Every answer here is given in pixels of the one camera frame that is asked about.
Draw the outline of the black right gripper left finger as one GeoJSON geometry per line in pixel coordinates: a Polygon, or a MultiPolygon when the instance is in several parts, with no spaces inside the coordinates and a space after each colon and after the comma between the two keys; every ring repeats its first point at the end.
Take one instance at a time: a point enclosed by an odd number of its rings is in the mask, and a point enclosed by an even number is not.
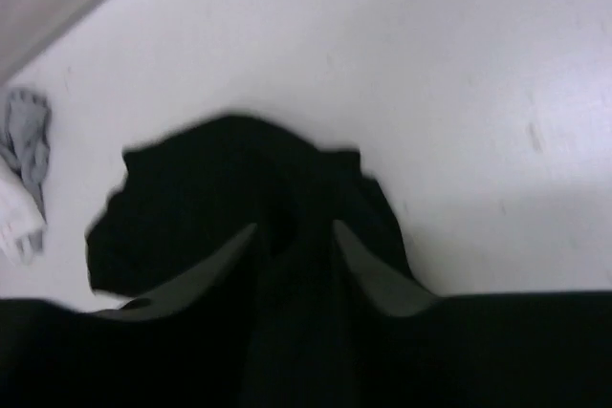
{"type": "Polygon", "coordinates": [[[257,229],[249,224],[208,258],[133,299],[121,309],[102,310],[92,316],[116,322],[146,322],[175,315],[195,304],[210,289],[221,284],[238,264],[257,229]]]}

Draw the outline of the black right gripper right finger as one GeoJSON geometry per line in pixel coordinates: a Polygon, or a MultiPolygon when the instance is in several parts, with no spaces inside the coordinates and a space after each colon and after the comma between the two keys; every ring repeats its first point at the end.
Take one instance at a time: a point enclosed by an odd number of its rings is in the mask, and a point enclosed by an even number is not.
{"type": "Polygon", "coordinates": [[[408,318],[440,298],[376,257],[343,221],[334,221],[342,258],[372,306],[389,317],[408,318]]]}

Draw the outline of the black tank top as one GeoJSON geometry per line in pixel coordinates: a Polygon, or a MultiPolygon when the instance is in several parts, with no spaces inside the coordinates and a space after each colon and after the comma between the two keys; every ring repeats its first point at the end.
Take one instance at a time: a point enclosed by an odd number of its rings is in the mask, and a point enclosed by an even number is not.
{"type": "Polygon", "coordinates": [[[251,243],[221,284],[161,320],[3,301],[3,406],[610,405],[607,292],[432,293],[408,318],[372,306],[334,221],[423,286],[358,151],[227,115],[123,158],[124,186],[86,237],[93,290],[128,304],[256,224],[251,243]]]}

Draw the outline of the folded white tank top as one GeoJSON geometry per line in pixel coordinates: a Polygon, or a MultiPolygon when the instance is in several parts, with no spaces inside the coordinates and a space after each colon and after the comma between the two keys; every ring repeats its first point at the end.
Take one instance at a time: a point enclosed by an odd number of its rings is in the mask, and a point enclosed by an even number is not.
{"type": "Polygon", "coordinates": [[[16,265],[30,264],[42,250],[45,229],[33,196],[1,160],[1,253],[16,265]]]}

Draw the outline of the folded grey tank top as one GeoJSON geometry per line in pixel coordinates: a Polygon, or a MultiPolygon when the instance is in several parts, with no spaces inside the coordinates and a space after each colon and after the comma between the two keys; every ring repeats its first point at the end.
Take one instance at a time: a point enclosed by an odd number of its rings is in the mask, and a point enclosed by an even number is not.
{"type": "Polygon", "coordinates": [[[42,187],[49,166],[50,121],[51,108],[44,96],[25,88],[1,91],[1,160],[33,196],[45,222],[42,187]]]}

